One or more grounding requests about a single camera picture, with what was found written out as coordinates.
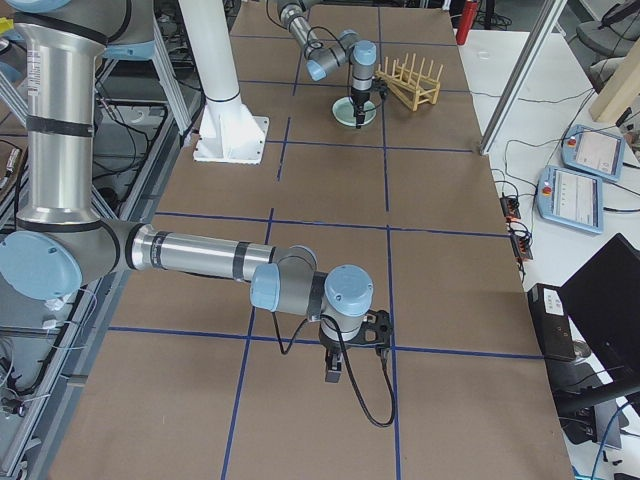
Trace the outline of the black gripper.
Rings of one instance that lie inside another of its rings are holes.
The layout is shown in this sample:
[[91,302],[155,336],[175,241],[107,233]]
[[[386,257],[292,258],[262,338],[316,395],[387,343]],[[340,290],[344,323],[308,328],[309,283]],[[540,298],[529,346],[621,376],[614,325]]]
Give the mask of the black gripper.
[[365,121],[365,104],[370,100],[370,90],[350,88],[350,99],[354,105],[355,126],[362,127]]
[[319,341],[325,347],[325,381],[338,383],[342,373],[343,349],[338,340],[333,340],[325,333],[319,334]]

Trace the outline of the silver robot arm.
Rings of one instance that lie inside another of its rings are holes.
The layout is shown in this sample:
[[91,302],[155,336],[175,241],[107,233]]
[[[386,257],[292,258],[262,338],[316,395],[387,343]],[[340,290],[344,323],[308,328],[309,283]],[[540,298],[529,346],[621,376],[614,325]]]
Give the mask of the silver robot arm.
[[305,13],[316,4],[318,1],[278,1],[279,23],[298,42],[308,73],[314,81],[326,78],[344,65],[351,68],[349,99],[355,128],[359,129],[365,124],[365,105],[373,88],[376,45],[361,38],[354,30],[345,30],[339,37],[328,31],[335,45],[326,46],[315,33],[323,28],[312,27],[305,17]]
[[[278,1],[280,26],[292,34],[314,80],[343,65],[352,73],[356,128],[365,121],[376,45],[347,30],[325,46],[304,12],[320,1]],[[133,58],[154,53],[152,1],[6,1],[27,45],[30,193],[17,231],[1,242],[1,274],[39,300],[123,270],[162,269],[250,284],[254,307],[320,322],[326,380],[343,366],[347,342],[364,344],[373,281],[358,266],[317,271],[304,246],[269,245],[159,231],[152,225],[102,219],[91,206],[96,61],[108,47]],[[222,1],[179,1],[206,104],[195,159],[261,161],[268,119],[241,99]]]

